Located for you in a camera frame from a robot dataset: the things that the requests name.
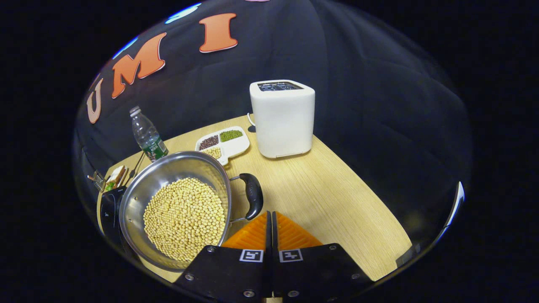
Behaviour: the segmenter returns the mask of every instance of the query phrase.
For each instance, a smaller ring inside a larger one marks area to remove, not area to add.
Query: orange letter
[[[230,37],[230,19],[235,16],[235,13],[222,13],[199,21],[200,24],[206,26],[204,44],[200,47],[201,52],[226,50],[238,45],[238,41]]]
[[[167,33],[164,32],[146,41],[136,54],[135,59],[127,54],[114,64],[112,67],[114,71],[112,99],[118,97],[126,89],[126,85],[122,83],[122,77],[130,85],[133,84],[139,65],[139,79],[147,77],[165,66],[165,60],[161,60],[159,57],[159,44],[166,35]]]
[[[92,97],[94,97],[94,92],[90,94],[88,101],[86,101],[86,106],[88,107],[88,119],[90,119],[91,124],[94,124],[101,114],[101,82],[103,82],[103,78],[101,78],[95,86],[95,110],[92,108]]]

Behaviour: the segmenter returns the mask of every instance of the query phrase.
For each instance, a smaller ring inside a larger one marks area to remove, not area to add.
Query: black handle
[[[249,211],[245,215],[247,220],[254,219],[264,206],[264,197],[262,195],[262,187],[258,179],[247,173],[239,174],[239,178],[245,182],[245,194],[249,201]]]

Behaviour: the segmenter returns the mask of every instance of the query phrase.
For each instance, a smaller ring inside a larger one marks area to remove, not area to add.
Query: letter m
[[[166,35],[167,33],[164,32],[146,41],[136,54],[135,59],[127,54],[114,64],[112,67],[114,71],[112,99],[118,97],[126,89],[126,85],[122,83],[122,78],[130,85],[135,82],[139,65],[139,79],[145,78],[165,66],[165,60],[161,60],[159,57],[159,44]]]

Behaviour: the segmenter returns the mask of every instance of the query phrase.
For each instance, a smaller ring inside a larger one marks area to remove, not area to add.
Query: plastic water bottle
[[[168,149],[161,140],[157,129],[150,119],[143,115],[138,106],[133,107],[129,114],[131,115],[131,126],[136,142],[148,158],[155,160],[168,155]]]

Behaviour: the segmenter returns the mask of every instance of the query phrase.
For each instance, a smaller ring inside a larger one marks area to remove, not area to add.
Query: metal rivet
[[[252,298],[252,297],[254,297],[254,292],[253,291],[244,291],[243,295],[248,297],[248,298]]]

